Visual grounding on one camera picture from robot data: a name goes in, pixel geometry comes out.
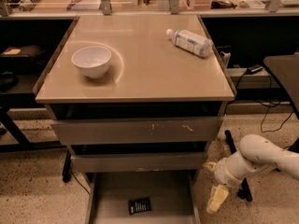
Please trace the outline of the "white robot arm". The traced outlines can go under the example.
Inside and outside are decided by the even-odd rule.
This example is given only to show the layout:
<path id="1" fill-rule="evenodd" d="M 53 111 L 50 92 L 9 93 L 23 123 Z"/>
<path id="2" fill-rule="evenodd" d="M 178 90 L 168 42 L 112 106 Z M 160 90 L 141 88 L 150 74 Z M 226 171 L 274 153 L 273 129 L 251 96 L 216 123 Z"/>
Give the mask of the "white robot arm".
<path id="1" fill-rule="evenodd" d="M 278 147 L 258 134 L 245 135 L 235 149 L 232 138 L 230 147 L 235 151 L 227 158 L 217 162 L 206 162 L 218 185 L 211 188 L 206 211 L 214 214 L 218 211 L 232 188 L 241 187 L 241 196 L 248 202 L 252 201 L 247 178 L 264 171 L 279 169 L 299 180 L 299 154 Z"/>

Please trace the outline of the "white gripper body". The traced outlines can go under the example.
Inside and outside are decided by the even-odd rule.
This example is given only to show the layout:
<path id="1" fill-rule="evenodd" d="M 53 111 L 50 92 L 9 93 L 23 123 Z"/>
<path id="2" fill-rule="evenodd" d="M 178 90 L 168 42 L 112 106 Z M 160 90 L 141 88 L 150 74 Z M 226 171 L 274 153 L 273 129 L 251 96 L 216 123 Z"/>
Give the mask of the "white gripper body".
<path id="1" fill-rule="evenodd" d="M 242 181 L 232 174 L 228 169 L 226 161 L 227 159 L 223 158 L 216 163 L 214 177 L 219 184 L 231 189 L 240 185 Z"/>

